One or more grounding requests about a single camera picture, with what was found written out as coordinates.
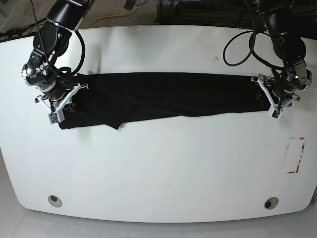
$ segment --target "folded garment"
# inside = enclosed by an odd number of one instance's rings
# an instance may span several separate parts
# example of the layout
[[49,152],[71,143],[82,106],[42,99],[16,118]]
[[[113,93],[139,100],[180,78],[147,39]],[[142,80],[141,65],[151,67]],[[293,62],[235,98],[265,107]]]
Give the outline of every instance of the folded garment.
[[268,111],[264,92],[250,76],[202,73],[114,73],[77,75],[87,83],[73,97],[76,112],[64,111],[61,129],[176,116]]

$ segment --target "white table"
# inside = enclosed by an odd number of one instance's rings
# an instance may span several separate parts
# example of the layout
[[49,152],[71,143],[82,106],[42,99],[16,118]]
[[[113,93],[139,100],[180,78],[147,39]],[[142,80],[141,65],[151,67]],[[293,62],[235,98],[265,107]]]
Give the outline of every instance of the white table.
[[[84,30],[87,53],[80,73],[270,74],[254,58],[240,67],[224,64],[223,47],[238,32],[197,26]],[[247,39],[228,48],[230,62],[245,56]],[[39,91],[20,76],[32,41],[0,44],[0,147],[22,206],[102,220],[183,223],[272,216],[310,203],[317,184],[314,83],[280,121],[263,112],[133,122],[119,131],[105,125],[60,130],[34,103]],[[317,75],[317,43],[305,43],[308,69]],[[280,63],[269,38],[258,36],[256,46],[263,58]],[[75,68],[80,53],[74,35],[57,66]],[[300,169],[288,174],[298,163],[300,137]],[[62,207],[51,206],[49,195],[58,196]],[[270,197],[279,204],[266,210]]]

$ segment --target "yellow cable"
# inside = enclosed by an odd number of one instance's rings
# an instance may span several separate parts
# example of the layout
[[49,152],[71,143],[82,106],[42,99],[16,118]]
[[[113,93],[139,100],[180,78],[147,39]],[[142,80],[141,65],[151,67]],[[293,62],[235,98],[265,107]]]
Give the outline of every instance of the yellow cable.
[[129,12],[125,12],[123,14],[118,14],[118,15],[113,15],[113,16],[102,16],[102,17],[97,17],[95,19],[92,19],[90,22],[88,22],[85,26],[84,29],[87,28],[88,25],[93,25],[95,24],[97,21],[102,20],[102,19],[106,19],[106,18],[113,18],[113,17],[121,17],[121,16],[126,16]]

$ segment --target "black fabric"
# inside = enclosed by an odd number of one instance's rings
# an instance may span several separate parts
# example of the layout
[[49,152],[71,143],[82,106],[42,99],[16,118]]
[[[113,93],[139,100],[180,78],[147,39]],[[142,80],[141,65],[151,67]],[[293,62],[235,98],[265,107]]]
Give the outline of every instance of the black fabric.
[[73,97],[76,112],[64,111],[60,128],[176,116],[200,117],[269,110],[263,91],[249,76],[200,73],[115,73],[77,75],[88,83]]

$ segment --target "round hole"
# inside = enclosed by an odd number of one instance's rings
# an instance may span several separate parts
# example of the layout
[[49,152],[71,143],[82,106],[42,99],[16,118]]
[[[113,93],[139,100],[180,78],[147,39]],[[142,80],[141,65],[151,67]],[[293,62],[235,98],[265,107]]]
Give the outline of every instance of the round hole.
[[277,197],[271,197],[270,199],[268,199],[265,204],[264,204],[264,208],[268,209],[268,210],[272,210],[274,209],[276,206],[278,205],[278,198]]
[[49,203],[53,207],[61,207],[62,206],[61,200],[58,197],[54,196],[54,195],[50,195],[49,196]]

